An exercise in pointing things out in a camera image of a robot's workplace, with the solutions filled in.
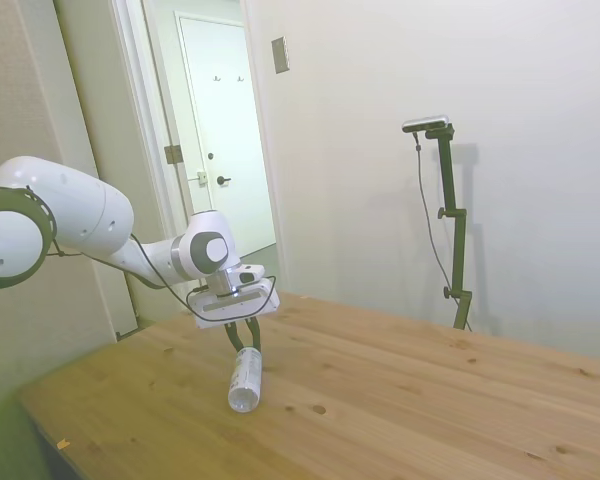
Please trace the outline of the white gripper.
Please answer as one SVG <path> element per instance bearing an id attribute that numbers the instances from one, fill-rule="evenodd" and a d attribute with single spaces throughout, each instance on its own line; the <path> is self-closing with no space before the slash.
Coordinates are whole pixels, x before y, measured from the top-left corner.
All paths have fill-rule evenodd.
<path id="1" fill-rule="evenodd" d="M 188 306 L 200 329 L 224 325 L 229 341 L 236 352 L 244 348 L 236 321 L 246 320 L 252 336 L 252 346 L 261 352 L 261 331 L 258 315 L 276 312 L 280 300 L 269 278 L 244 286 L 235 293 L 219 296 L 210 291 L 195 293 L 188 297 Z"/>

